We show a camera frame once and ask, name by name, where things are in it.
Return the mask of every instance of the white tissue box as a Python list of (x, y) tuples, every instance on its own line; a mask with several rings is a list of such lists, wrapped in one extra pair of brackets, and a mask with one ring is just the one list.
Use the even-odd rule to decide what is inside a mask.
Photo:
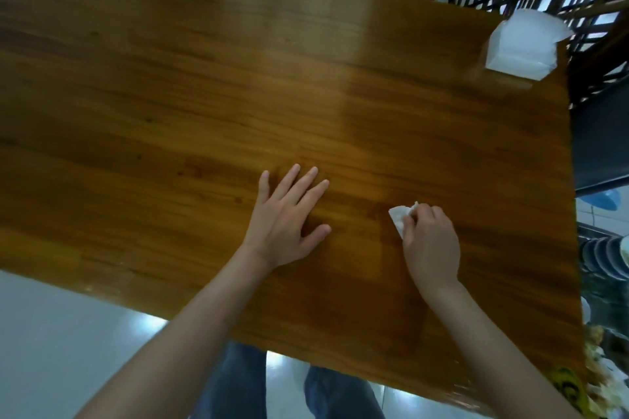
[(485, 66), (541, 80), (557, 67), (556, 43), (571, 34), (560, 18), (537, 10), (518, 9), (491, 34)]

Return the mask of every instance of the pant leg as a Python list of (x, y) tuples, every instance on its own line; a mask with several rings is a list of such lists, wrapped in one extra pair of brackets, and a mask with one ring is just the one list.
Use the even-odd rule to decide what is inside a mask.
[(384, 419), (369, 383), (354, 376), (312, 366), (304, 394), (316, 419)]
[(266, 351), (230, 341), (191, 417), (267, 419), (266, 363)]

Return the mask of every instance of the glossy wooden surface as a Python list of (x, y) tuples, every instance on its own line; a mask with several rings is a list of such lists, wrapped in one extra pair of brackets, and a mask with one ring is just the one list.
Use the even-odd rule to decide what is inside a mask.
[(542, 370), (582, 373), (565, 80), (483, 70), (497, 16), (427, 0), (0, 0), (0, 267), (170, 318), (264, 169), (319, 166), (332, 235), (236, 337), (482, 405), (387, 210), (451, 216), (460, 277)]

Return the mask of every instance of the wood grain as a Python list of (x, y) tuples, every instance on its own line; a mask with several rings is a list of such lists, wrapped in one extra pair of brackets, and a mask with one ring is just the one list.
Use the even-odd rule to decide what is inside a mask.
[(484, 70), (497, 16), (427, 0), (0, 14), (3, 269), (171, 318), (239, 245), (259, 174), (300, 162), (331, 181), (310, 221), (333, 233), (271, 275), (238, 339), (484, 407), (387, 214), (419, 200), (452, 218), (460, 277), (499, 327), (542, 371), (582, 375), (565, 77)]

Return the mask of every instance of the person's leg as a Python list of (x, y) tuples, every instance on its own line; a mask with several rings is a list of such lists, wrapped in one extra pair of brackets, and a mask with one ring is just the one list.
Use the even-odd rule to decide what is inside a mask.
[(266, 364), (266, 351), (230, 341), (191, 417), (266, 419)]
[(316, 419), (384, 419), (369, 383), (354, 376), (312, 366), (304, 394)]

